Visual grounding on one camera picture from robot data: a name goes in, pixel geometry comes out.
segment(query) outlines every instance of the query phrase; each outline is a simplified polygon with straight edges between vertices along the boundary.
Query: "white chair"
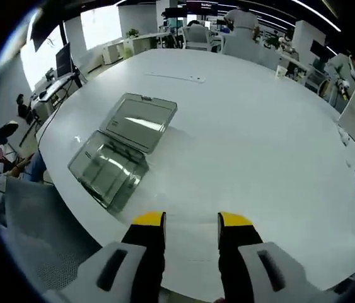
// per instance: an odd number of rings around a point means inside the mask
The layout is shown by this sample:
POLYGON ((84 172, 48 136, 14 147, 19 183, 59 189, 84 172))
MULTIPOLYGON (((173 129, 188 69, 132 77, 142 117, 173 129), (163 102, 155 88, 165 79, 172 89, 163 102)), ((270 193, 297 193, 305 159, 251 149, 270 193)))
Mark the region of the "white chair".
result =
POLYGON ((240 35, 224 35, 222 54, 258 63, 260 47, 252 39, 240 35))
POLYGON ((183 39, 185 49, 211 51, 211 35, 206 27, 201 25, 183 27, 183 39))

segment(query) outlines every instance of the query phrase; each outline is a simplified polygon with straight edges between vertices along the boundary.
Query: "office desk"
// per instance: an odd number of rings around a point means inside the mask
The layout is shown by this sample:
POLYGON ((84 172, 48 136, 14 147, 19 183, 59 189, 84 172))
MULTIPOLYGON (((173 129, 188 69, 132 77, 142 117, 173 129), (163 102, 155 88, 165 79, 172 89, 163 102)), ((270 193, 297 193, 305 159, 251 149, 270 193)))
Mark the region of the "office desk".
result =
POLYGON ((306 72, 308 72, 308 71, 311 70, 311 66, 308 66, 308 65, 306 65, 306 64, 303 64, 302 62, 299 62, 298 60, 292 58, 289 54, 285 54, 285 53, 283 53, 283 52, 279 52, 278 50, 277 50, 277 53, 280 55, 280 57, 281 57, 282 59, 285 59, 285 60, 287 60, 287 61, 289 61, 289 62, 292 62, 293 64, 299 66, 300 68, 303 68, 306 72))
POLYGON ((140 35, 136 38, 128 38, 124 39, 124 49, 126 47, 130 48, 132 51, 132 55, 138 55, 144 51, 152 49, 151 40, 162 38, 171 35, 171 33, 148 33, 146 35, 140 35))
POLYGON ((124 40, 109 42, 103 46, 104 64, 113 64, 124 56, 124 40))
MULTIPOLYGON (((78 76, 75 73, 59 78, 55 80, 53 84, 48 87, 48 89, 46 89, 47 92, 44 96, 42 96, 42 98, 37 97, 36 99, 30 101, 30 108, 36 112, 41 122, 46 121, 49 116, 54 112, 54 104, 52 102, 52 97, 56 95, 59 90, 63 89, 68 83, 71 83, 76 78, 78 78, 78 76)), ((78 88, 82 87, 79 78, 77 81, 75 81, 75 84, 78 88)))
POLYGON ((230 211, 251 219, 264 242, 275 242, 326 289, 355 272, 355 143, 342 144, 329 108, 252 62, 149 50, 75 92, 40 151, 65 203, 103 246, 119 241, 134 217, 167 212, 165 288, 208 302, 223 296, 217 212, 230 211), (178 111, 115 218, 67 165, 125 92, 174 101, 178 111))

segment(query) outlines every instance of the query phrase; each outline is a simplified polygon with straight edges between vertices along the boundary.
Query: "computer monitor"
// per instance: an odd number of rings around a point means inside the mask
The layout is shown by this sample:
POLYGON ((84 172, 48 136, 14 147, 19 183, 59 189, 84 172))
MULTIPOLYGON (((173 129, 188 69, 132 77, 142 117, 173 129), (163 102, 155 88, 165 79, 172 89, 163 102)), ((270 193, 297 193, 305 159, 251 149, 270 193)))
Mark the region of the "computer monitor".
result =
POLYGON ((57 78, 73 72, 71 47, 69 43, 55 55, 55 59, 57 61, 57 78))
POLYGON ((313 40, 311 44, 310 51, 318 56, 320 59, 330 59, 334 57, 334 54, 324 47, 322 44, 318 43, 316 40, 313 40))
POLYGON ((187 8, 166 8, 162 13, 162 16, 166 19, 178 17, 185 18, 187 17, 187 8))
POLYGON ((225 21, 225 20, 222 20, 222 19, 217 19, 217 20, 216 20, 216 24, 217 24, 217 25, 226 25, 226 21, 225 21))
POLYGON ((217 16, 218 4, 204 2, 187 2, 187 14, 200 15, 200 16, 217 16))

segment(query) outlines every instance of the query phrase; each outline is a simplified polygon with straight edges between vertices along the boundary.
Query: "transparent box lid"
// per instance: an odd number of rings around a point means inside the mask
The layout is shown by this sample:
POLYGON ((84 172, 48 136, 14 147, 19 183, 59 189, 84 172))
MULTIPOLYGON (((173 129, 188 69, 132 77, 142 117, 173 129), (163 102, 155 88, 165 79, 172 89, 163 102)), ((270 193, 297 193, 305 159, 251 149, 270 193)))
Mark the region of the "transparent box lid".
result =
POLYGON ((100 131, 143 153, 151 153, 177 111, 175 102, 125 93, 100 131))
POLYGON ((68 165, 82 186, 107 210, 121 211, 148 171, 145 156, 95 131, 68 165))

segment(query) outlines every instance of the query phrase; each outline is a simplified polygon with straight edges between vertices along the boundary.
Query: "window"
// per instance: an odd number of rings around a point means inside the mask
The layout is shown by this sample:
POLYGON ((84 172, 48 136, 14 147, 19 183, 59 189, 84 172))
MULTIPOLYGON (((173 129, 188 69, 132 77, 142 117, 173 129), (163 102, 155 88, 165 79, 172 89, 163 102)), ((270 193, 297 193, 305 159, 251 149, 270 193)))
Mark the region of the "window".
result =
POLYGON ((187 24, 190 23, 190 21, 196 20, 197 15, 187 15, 187 24))
POLYGON ((81 13, 86 48, 121 38, 119 9, 116 5, 96 8, 81 13))
POLYGON ((35 51, 33 40, 29 40, 22 47, 20 57, 27 82, 32 91, 50 68, 57 69, 55 55, 63 47, 59 26, 50 33, 38 51, 35 51))

